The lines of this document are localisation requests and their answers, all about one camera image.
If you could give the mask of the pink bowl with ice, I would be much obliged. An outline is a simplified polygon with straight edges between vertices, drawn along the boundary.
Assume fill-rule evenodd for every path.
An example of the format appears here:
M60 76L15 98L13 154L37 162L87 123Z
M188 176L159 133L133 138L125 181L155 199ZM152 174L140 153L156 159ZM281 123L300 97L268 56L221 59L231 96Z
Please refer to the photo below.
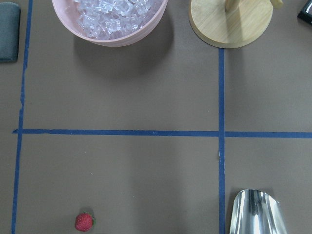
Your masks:
M74 35L94 44L134 44L160 22L166 0L54 0L57 17Z

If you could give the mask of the wooden stand with round base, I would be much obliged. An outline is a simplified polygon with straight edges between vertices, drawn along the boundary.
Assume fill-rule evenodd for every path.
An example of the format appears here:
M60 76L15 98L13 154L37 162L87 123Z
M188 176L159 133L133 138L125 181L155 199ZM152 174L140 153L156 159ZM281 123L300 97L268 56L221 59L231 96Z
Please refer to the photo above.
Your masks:
M240 48L268 28L282 0L192 0L189 21L195 34L217 48Z

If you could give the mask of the metal scoop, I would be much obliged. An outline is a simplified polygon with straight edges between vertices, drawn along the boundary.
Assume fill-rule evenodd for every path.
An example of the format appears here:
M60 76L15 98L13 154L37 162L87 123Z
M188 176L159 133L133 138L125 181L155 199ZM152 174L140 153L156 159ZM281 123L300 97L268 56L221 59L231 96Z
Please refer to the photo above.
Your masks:
M229 233L287 234L279 201L258 189L240 191L234 199Z

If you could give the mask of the red strawberry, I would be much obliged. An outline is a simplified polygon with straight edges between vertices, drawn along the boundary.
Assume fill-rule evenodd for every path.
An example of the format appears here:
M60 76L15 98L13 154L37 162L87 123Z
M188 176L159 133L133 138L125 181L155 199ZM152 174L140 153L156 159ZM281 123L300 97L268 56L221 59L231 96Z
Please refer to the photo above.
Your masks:
M90 231L96 223L95 217L89 212L82 212L76 216L75 229L80 232Z

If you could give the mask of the black tray with pink rim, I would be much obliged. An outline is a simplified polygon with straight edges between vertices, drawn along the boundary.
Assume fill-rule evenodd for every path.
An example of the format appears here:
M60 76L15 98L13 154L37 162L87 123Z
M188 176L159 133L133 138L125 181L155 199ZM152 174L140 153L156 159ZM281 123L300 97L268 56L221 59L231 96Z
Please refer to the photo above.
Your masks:
M305 3L297 17L309 25L312 24L312 0Z

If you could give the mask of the grey folded cloth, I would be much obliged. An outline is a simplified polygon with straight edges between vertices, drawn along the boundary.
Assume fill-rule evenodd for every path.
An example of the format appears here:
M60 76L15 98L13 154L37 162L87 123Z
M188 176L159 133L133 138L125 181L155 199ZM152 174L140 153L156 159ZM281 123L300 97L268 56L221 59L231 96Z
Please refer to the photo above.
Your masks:
M20 6L13 2L0 3L0 62L18 60L20 38Z

